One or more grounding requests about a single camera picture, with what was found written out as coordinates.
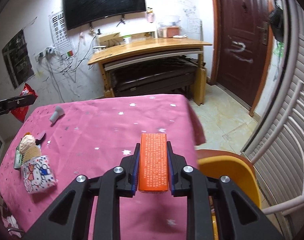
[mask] dark red door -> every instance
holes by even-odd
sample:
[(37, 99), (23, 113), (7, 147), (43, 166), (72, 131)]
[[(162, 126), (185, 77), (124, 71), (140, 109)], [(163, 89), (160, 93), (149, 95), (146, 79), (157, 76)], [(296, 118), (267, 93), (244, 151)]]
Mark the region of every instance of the dark red door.
[(268, 42), (268, 0), (220, 0), (221, 50), (217, 82), (252, 106)]

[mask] red snack package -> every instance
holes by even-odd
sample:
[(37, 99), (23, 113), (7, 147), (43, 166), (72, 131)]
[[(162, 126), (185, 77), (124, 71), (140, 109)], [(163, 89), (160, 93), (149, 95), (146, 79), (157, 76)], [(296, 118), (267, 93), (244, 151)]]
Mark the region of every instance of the red snack package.
[[(35, 93), (35, 91), (27, 83), (25, 83), (24, 89), (23, 89), (22, 93), (20, 94), (20, 96), (26, 96), (26, 95), (30, 95), (30, 94), (34, 95), (35, 98), (37, 98), (37, 94)], [(15, 109), (15, 110), (12, 110), (11, 113), (20, 122), (24, 122), (25, 116), (26, 116), (28, 110), (29, 110), (29, 106), (23, 106), (23, 107)]]

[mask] hello kitty print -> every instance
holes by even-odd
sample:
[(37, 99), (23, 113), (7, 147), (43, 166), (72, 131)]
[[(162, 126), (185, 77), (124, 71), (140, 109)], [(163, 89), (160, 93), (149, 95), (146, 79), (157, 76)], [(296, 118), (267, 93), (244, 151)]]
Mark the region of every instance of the hello kitty print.
[(56, 184), (48, 156), (34, 157), (21, 166), (24, 186), (28, 193), (42, 192)]

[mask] tv screen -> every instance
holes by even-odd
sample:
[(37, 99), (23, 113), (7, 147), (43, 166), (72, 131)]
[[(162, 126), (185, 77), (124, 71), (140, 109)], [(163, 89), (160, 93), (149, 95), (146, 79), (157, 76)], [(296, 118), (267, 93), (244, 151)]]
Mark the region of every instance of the tv screen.
[(146, 10), (145, 0), (63, 0), (68, 30), (114, 15)]

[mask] pink tablecloth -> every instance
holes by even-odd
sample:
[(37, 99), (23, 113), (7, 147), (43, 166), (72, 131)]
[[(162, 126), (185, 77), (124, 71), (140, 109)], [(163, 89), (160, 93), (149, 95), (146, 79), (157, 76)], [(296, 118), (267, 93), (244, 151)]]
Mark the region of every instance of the pink tablecloth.
[[(107, 98), (60, 106), (65, 115), (53, 127), (56, 105), (37, 108), (13, 140), (0, 167), (0, 193), (14, 217), (27, 231), (50, 203), (78, 175), (101, 176), (133, 154), (141, 133), (166, 133), (174, 153), (196, 166), (194, 145), (205, 142), (202, 126), (182, 95)], [(20, 171), (13, 169), (15, 148), (26, 132), (46, 130), (42, 154), (50, 157), (57, 186), (28, 194)], [(120, 199), (121, 239), (185, 239), (186, 198), (142, 194)], [(93, 221), (90, 226), (92, 237)]]

